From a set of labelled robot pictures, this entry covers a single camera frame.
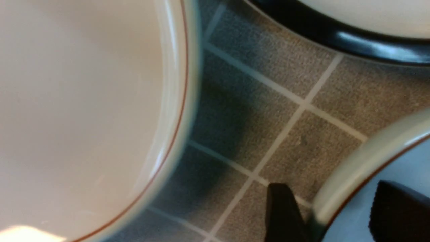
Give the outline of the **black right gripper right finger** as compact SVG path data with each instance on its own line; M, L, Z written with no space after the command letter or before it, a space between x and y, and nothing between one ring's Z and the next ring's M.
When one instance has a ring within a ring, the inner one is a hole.
M375 242L428 242L429 197L394 181L379 181L368 228Z

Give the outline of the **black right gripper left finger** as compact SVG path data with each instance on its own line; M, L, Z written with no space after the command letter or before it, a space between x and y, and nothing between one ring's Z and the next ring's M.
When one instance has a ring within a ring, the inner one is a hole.
M287 184L270 183L265 213L266 242L308 242L305 222Z

